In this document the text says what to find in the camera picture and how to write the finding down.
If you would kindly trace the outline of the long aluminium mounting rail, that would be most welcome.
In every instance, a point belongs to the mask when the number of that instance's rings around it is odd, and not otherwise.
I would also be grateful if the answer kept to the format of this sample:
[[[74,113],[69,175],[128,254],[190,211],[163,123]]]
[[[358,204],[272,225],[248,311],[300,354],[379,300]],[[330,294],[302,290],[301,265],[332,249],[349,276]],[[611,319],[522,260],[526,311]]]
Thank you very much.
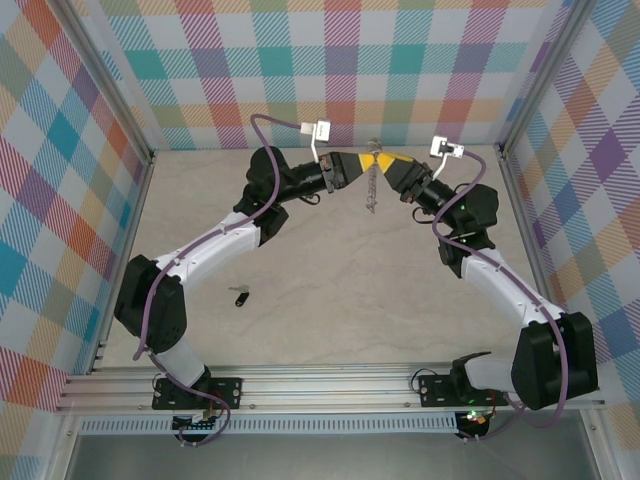
[[[448,370],[444,364],[212,366],[214,377],[243,380],[238,412],[409,413],[433,393],[421,385],[419,369]],[[103,367],[68,378],[59,414],[151,414],[157,377],[154,367]]]

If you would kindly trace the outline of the grey metal panel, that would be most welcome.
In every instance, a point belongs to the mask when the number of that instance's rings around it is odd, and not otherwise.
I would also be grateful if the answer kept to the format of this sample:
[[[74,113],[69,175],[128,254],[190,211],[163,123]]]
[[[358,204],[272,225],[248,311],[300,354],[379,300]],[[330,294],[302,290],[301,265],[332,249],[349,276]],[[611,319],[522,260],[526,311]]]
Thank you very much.
[[[486,444],[447,435],[83,436],[65,480],[600,480],[583,435],[517,431]]]

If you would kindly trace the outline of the aluminium frame leg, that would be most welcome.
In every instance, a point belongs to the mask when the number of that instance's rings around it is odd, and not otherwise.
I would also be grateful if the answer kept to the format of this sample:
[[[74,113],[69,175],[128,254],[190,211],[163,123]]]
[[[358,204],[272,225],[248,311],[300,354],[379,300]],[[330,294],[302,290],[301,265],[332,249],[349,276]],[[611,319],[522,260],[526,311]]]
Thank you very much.
[[[621,480],[603,414],[598,409],[582,409],[580,413],[600,479]]]
[[[65,480],[71,464],[82,417],[64,415],[53,446],[44,480]]]

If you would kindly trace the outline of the large metal keyring band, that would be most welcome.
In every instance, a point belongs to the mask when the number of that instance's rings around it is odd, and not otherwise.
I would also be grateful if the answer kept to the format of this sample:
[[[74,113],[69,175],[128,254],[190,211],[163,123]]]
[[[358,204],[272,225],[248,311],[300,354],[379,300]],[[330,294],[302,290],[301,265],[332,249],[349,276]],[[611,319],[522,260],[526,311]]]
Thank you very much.
[[[366,209],[371,213],[376,213],[377,205],[377,183],[378,183],[378,154],[382,151],[382,145],[377,138],[367,142],[368,153],[365,155],[365,170],[367,174],[367,198]]]

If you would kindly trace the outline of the aluminium frame post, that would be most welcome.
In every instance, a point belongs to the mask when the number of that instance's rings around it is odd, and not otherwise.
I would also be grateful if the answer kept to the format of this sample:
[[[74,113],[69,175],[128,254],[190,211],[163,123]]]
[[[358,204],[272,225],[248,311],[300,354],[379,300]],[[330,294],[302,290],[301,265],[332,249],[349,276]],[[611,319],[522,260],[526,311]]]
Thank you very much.
[[[138,126],[124,97],[107,68],[99,50],[87,33],[70,0],[45,0],[48,7],[78,51],[85,68],[104,95],[128,140],[147,165],[154,160],[154,150]]]
[[[495,146],[507,159],[531,122],[597,0],[549,0],[526,49]]]

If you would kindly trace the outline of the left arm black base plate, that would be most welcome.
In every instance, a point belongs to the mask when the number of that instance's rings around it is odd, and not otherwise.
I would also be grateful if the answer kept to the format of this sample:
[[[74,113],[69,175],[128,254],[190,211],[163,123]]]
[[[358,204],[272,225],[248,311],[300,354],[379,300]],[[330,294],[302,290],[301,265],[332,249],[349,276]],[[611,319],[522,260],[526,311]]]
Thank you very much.
[[[237,377],[211,378],[192,386],[193,390],[215,396],[223,400],[232,410],[238,409],[242,395],[243,380]],[[169,379],[159,378],[155,381],[154,396],[151,408],[153,410],[198,410],[209,409],[211,406],[220,408],[209,397],[202,397],[186,391]]]

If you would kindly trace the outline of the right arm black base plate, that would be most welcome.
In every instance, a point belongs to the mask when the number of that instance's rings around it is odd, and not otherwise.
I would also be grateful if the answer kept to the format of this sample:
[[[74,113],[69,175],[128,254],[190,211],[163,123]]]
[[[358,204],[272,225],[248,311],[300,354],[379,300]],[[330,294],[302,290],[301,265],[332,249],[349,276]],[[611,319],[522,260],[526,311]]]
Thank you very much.
[[[420,375],[415,380],[415,387],[422,407],[507,406],[502,396],[489,390],[472,389],[460,394],[445,375]]]

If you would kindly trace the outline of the aluminium side rail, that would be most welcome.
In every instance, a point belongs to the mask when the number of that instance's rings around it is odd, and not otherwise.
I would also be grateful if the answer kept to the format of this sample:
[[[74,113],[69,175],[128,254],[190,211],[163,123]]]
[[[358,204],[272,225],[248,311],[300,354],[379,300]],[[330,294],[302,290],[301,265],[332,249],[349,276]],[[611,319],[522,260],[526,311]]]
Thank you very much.
[[[524,199],[519,190],[514,171],[511,168],[507,155],[503,152],[500,145],[495,145],[495,152],[503,181],[509,195],[512,210],[515,215],[516,224],[523,241],[524,250],[533,275],[533,279],[535,281],[535,285],[538,291],[545,298],[550,301],[556,301],[556,297],[552,291],[551,284],[544,270],[542,255],[539,250],[537,238],[535,236],[533,227],[529,223]]]
[[[140,223],[140,219],[144,209],[145,201],[148,195],[149,187],[151,185],[151,180],[152,180],[153,172],[155,169],[155,164],[157,162],[157,157],[158,157],[158,152],[157,151],[153,152],[151,154],[149,162],[145,165],[143,169],[143,176],[141,179],[139,195],[136,198],[134,208],[132,210],[131,216],[127,224],[127,229],[125,231],[126,236],[124,238],[122,252],[121,252],[121,255],[118,257],[116,269],[113,272],[112,281],[110,283],[109,296],[107,297],[106,304],[100,316],[98,317],[98,321],[96,322],[93,329],[90,331],[91,333],[90,342],[88,344],[87,355],[81,365],[81,369],[80,369],[81,375],[89,375],[93,372],[94,364],[96,360],[100,357],[100,354],[98,353],[98,351],[107,342],[109,332],[111,329],[111,324],[113,322],[113,313],[115,309],[116,300],[118,297],[119,288],[122,283],[126,266],[128,264],[128,261],[133,249],[136,233],[139,227],[139,223]]]

